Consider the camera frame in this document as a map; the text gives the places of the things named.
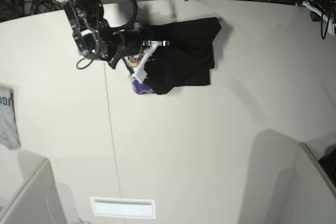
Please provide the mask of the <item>black robot arm image-left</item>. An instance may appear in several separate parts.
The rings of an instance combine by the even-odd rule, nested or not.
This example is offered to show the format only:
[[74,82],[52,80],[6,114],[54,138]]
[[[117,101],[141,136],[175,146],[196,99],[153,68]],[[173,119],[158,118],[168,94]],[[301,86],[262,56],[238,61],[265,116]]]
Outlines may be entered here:
[[91,61],[102,60],[115,67],[123,57],[144,56],[154,45],[169,45],[167,40],[151,39],[148,27],[136,23],[137,0],[130,0],[130,19],[119,27],[110,27],[101,0],[56,1],[66,13],[79,54]]

